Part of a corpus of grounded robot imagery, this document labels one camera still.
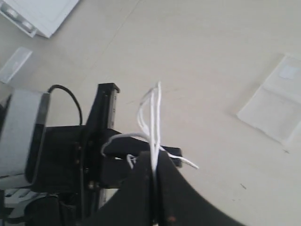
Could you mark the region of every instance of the white table surface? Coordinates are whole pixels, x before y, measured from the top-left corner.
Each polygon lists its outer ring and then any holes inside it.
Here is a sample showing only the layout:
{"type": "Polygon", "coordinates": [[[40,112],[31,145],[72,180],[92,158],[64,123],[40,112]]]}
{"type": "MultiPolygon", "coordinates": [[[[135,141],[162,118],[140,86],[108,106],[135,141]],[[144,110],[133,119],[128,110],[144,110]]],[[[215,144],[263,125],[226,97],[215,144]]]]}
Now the white table surface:
{"type": "MultiPolygon", "coordinates": [[[[71,88],[89,113],[97,83],[114,82],[116,127],[137,131],[139,99],[163,83],[162,139],[200,166],[181,172],[222,211],[247,225],[299,226],[301,134],[282,146],[236,113],[283,53],[301,54],[296,0],[86,0],[50,39],[31,39],[0,18],[0,62],[19,46],[35,66],[22,87],[71,88]]],[[[49,125],[78,122],[57,91],[49,125]]]]}

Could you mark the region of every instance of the black mount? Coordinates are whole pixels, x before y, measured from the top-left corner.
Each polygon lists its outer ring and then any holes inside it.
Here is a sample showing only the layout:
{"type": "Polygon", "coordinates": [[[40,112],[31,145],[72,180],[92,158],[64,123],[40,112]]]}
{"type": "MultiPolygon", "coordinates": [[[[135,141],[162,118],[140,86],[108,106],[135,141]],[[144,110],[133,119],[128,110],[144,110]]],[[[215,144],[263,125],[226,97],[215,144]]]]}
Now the black mount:
{"type": "MultiPolygon", "coordinates": [[[[86,125],[47,128],[31,190],[56,197],[33,201],[24,218],[6,220],[25,219],[26,226],[241,226],[200,196],[177,170],[181,161],[163,151],[154,191],[146,142],[131,137],[113,140],[103,157],[103,144],[119,134],[112,129],[117,93],[114,83],[99,84],[86,125]],[[139,157],[133,169],[127,154],[139,157]],[[110,188],[119,190],[103,205],[104,191],[110,188]]],[[[164,148],[182,156],[179,148],[164,148]]]]}

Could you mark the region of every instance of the black cable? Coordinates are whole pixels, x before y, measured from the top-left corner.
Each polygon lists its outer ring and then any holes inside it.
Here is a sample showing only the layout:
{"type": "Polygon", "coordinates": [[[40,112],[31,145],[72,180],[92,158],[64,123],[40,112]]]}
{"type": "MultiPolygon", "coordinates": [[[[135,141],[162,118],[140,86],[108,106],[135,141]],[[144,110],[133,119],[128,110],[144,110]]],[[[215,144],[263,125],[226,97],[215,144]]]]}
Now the black cable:
{"type": "Polygon", "coordinates": [[[71,96],[72,100],[74,101],[74,103],[79,111],[79,125],[81,126],[83,124],[83,114],[82,114],[79,102],[77,101],[75,95],[68,88],[66,88],[65,86],[61,86],[61,85],[53,85],[47,90],[47,92],[52,93],[52,91],[55,89],[61,89],[71,96]]]}

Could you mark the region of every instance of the white wire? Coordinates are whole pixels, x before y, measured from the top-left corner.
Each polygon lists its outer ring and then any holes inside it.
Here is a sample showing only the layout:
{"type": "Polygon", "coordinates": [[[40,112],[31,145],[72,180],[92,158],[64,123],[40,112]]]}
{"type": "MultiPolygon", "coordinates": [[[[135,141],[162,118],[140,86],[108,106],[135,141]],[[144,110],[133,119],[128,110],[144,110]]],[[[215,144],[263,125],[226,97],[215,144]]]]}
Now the white wire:
{"type": "MultiPolygon", "coordinates": [[[[161,94],[161,82],[159,81],[156,85],[155,88],[150,89],[142,98],[141,102],[140,102],[140,106],[139,106],[139,110],[137,113],[137,121],[138,121],[138,125],[140,127],[140,129],[146,134],[149,135],[150,131],[149,131],[149,127],[148,125],[145,123],[144,119],[143,119],[143,108],[145,107],[146,103],[148,102],[148,99],[150,98],[150,95],[152,92],[154,92],[155,90],[158,90],[158,100],[157,100],[157,111],[156,111],[156,123],[157,123],[157,141],[156,141],[156,152],[155,152],[155,156],[152,158],[154,160],[154,165],[158,164],[158,154],[159,154],[159,150],[161,151],[166,151],[162,146],[160,146],[160,141],[161,141],[161,134],[160,134],[160,104],[161,104],[161,98],[162,98],[162,94],[161,94]]],[[[172,155],[170,153],[168,153],[169,157],[174,158],[174,159],[180,159],[182,162],[194,167],[195,169],[199,169],[198,166],[194,163],[192,163],[191,161],[180,157],[180,156],[176,156],[176,155],[172,155]]]]}
{"type": "Polygon", "coordinates": [[[109,138],[109,140],[107,141],[107,143],[105,143],[101,150],[100,150],[100,153],[103,155],[103,156],[106,156],[105,153],[104,153],[104,150],[107,146],[109,146],[110,143],[112,143],[112,141],[114,139],[117,139],[117,138],[125,138],[125,137],[140,137],[140,138],[143,138],[145,139],[149,144],[151,143],[151,140],[150,140],[150,137],[143,134],[143,133],[125,133],[125,134],[116,134],[112,137],[109,138]]]}
{"type": "MultiPolygon", "coordinates": [[[[151,88],[141,99],[141,102],[139,104],[139,109],[137,112],[137,122],[140,127],[140,129],[143,131],[143,133],[128,133],[128,134],[117,134],[109,138],[108,142],[105,143],[102,146],[101,149],[101,154],[105,156],[104,150],[105,148],[114,140],[117,138],[123,138],[123,137],[141,137],[144,140],[146,140],[149,145],[150,145],[150,153],[151,153],[151,167],[152,171],[155,172],[158,164],[158,154],[159,151],[166,151],[161,145],[161,133],[160,133],[160,106],[161,106],[161,99],[162,99],[162,94],[161,94],[161,82],[159,81],[156,84],[156,87],[151,88]],[[154,105],[154,97],[155,97],[155,91],[158,93],[157,97],[157,105],[156,105],[156,117],[155,117],[155,105],[154,105]],[[146,104],[150,102],[150,128],[149,126],[145,123],[145,120],[143,118],[143,109],[146,106],[146,104]],[[155,118],[156,118],[156,137],[157,140],[155,141],[155,118]]],[[[172,155],[168,153],[170,158],[174,159],[180,159],[183,163],[186,163],[196,169],[198,169],[198,166],[191,161],[180,157],[176,155],[172,155]]],[[[128,154],[127,155],[127,162],[129,163],[130,167],[133,168],[134,164],[132,161],[135,163],[136,157],[128,154]]]]}
{"type": "Polygon", "coordinates": [[[151,157],[151,169],[153,175],[155,175],[158,156],[155,149],[155,104],[154,104],[155,94],[154,90],[150,93],[150,157],[151,157]]]}

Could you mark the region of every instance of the wire bundle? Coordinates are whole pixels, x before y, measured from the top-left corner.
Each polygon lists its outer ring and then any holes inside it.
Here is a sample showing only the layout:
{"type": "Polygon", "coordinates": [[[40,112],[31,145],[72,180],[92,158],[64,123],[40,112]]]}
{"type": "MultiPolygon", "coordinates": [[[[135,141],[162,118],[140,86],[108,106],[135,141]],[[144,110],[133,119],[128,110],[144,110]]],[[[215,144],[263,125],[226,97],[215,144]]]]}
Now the wire bundle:
{"type": "MultiPolygon", "coordinates": [[[[151,88],[141,99],[139,104],[139,109],[137,112],[137,122],[143,133],[128,133],[128,134],[117,134],[109,138],[108,142],[102,146],[101,153],[103,156],[105,148],[117,138],[123,137],[140,137],[146,140],[150,145],[150,155],[151,155],[151,168],[153,173],[156,172],[158,164],[158,155],[159,151],[165,151],[161,147],[161,133],[160,133],[160,106],[161,106],[162,92],[161,92],[161,82],[157,82],[156,86],[151,88]],[[143,109],[150,103],[150,127],[145,123],[143,118],[143,109]]],[[[192,163],[191,161],[168,153],[169,157],[181,159],[182,162],[198,169],[198,166],[192,163]]],[[[131,168],[134,167],[136,163],[136,157],[129,154],[127,155],[127,161],[131,168]]]]}

